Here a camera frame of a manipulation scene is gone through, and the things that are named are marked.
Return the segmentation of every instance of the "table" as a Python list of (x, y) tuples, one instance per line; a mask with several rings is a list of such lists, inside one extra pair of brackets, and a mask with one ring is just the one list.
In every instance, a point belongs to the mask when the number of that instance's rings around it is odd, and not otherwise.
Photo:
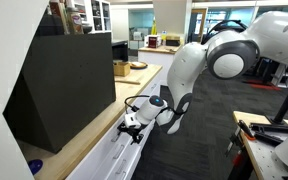
[(112, 52), (114, 60), (128, 61), (128, 41), (113, 39)]
[(158, 48), (143, 47), (138, 50), (138, 61), (145, 62), (147, 64), (158, 64), (163, 66), (160, 72), (161, 85), (167, 86), (167, 73), (170, 69), (175, 53), (182, 46), (159, 46)]
[[(234, 111), (233, 117), (237, 123), (239, 120), (243, 120), (248, 126), (250, 123), (263, 123), (270, 124), (265, 116), (250, 114), (245, 112)], [(281, 139), (286, 139), (286, 135), (274, 134)], [(246, 136), (241, 134), (247, 155), (250, 159), (252, 166), (246, 170), (249, 173), (253, 168), (258, 179), (282, 179), (282, 176), (288, 176), (288, 167), (284, 165), (274, 153), (274, 147), (266, 145), (260, 141), (249, 141)]]
[(138, 95), (161, 70), (161, 66), (148, 65), (144, 70), (133, 70), (128, 75), (140, 85), (115, 83), (116, 101), (101, 112), (90, 124), (69, 141), (58, 154), (53, 154), (35, 146), (19, 142), (19, 146), (27, 161), (43, 160), (43, 168), (35, 179), (64, 179), (85, 155), (96, 145), (110, 127), (124, 112), (126, 97)]

